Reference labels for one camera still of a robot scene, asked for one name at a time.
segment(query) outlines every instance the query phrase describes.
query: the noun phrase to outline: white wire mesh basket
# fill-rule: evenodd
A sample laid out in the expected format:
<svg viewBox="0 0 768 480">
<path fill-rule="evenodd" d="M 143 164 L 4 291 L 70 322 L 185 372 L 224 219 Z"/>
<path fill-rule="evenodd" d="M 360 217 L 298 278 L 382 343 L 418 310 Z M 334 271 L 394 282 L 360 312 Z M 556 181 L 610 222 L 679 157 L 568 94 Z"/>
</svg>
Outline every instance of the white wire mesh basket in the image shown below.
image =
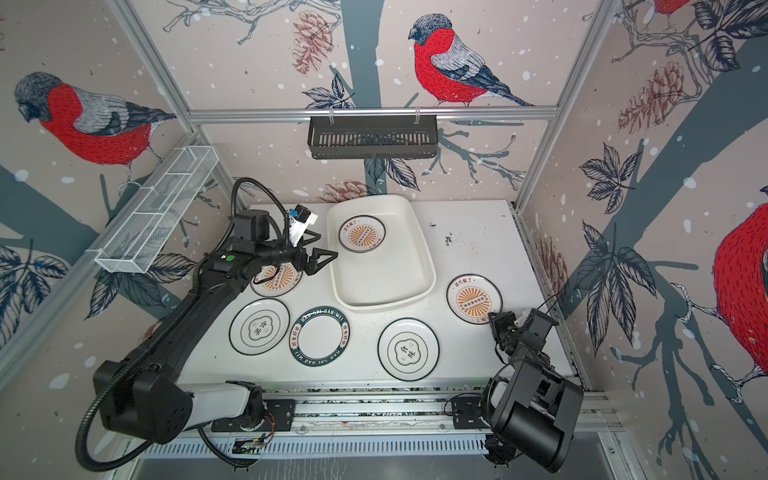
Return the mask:
<svg viewBox="0 0 768 480">
<path fill-rule="evenodd" d="M 96 263 L 106 271 L 146 273 L 219 161 L 210 146 L 175 153 L 160 180 L 141 188 L 144 199 L 98 254 Z"/>
</svg>

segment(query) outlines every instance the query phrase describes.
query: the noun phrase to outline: bird head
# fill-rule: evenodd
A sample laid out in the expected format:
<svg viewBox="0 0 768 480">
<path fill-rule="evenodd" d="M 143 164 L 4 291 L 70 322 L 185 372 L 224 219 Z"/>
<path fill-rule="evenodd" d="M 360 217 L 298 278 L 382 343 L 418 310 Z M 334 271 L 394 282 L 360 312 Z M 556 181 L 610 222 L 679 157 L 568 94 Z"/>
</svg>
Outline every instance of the bird head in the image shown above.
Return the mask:
<svg viewBox="0 0 768 480">
<path fill-rule="evenodd" d="M 27 122 L 36 118 L 42 121 L 53 120 L 48 108 L 48 94 L 61 84 L 62 81 L 58 77 L 43 71 L 36 71 L 22 78 L 14 91 L 22 117 Z"/>
<path fill-rule="evenodd" d="M 413 28 L 411 28 L 411 32 L 408 34 L 408 39 L 415 40 L 419 46 L 423 47 L 427 40 L 429 40 L 429 37 L 441 28 L 453 28 L 448 17 L 440 13 L 423 15 L 413 24 Z"/>
</svg>

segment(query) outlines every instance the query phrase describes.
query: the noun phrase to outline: metal vent grate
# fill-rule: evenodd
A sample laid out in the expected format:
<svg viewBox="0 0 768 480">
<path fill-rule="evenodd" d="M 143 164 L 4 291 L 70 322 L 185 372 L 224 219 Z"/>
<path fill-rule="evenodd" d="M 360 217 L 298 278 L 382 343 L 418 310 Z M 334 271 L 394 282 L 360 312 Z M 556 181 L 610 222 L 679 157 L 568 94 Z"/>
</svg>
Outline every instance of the metal vent grate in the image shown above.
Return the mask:
<svg viewBox="0 0 768 480">
<path fill-rule="evenodd" d="M 233 455 L 236 440 L 249 437 L 211 439 L 214 445 L 235 458 L 259 456 L 272 459 L 365 457 L 403 455 L 480 455 L 485 449 L 485 434 L 451 433 L 428 435 L 366 435 L 275 437 L 265 449 L 253 455 Z M 206 458 L 213 457 L 200 439 L 176 439 L 165 445 L 152 445 L 142 458 Z"/>
<path fill-rule="evenodd" d="M 437 153 L 437 117 L 312 117 L 307 143 L 314 158 L 431 158 Z"/>
</svg>

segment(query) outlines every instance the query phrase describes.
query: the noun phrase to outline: aluminum rail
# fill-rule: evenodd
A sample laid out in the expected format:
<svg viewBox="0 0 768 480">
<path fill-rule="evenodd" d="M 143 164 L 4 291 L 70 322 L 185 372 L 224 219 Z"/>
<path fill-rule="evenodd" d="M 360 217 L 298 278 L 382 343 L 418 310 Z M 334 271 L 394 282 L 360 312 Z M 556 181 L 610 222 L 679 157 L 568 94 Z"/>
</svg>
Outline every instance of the aluminum rail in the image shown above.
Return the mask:
<svg viewBox="0 0 768 480">
<path fill-rule="evenodd" d="M 333 109 L 334 117 L 376 115 L 437 115 L 438 120 L 517 121 L 558 118 L 557 107 L 435 107 L 435 108 L 343 108 Z M 258 110 L 192 110 L 189 118 L 195 125 L 298 123 L 311 117 L 329 117 L 330 109 L 276 108 Z"/>
</svg>

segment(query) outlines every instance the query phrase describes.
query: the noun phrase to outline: bird wing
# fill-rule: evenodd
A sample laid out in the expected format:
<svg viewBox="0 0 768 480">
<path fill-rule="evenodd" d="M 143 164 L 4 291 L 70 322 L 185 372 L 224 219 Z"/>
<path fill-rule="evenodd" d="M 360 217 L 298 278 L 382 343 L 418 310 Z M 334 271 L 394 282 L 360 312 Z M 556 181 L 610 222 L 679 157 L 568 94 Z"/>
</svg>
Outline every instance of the bird wing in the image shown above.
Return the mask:
<svg viewBox="0 0 768 480">
<path fill-rule="evenodd" d="M 453 35 L 453 43 L 447 52 L 433 55 L 430 60 L 443 75 L 466 84 L 471 84 L 468 80 L 485 67 L 485 60 L 480 54 L 464 45 L 458 35 Z"/>
<path fill-rule="evenodd" d="M 72 87 L 78 95 L 83 113 L 74 121 L 74 128 L 84 134 L 113 136 L 122 133 L 128 123 L 126 101 L 117 95 L 92 94 Z"/>
</svg>

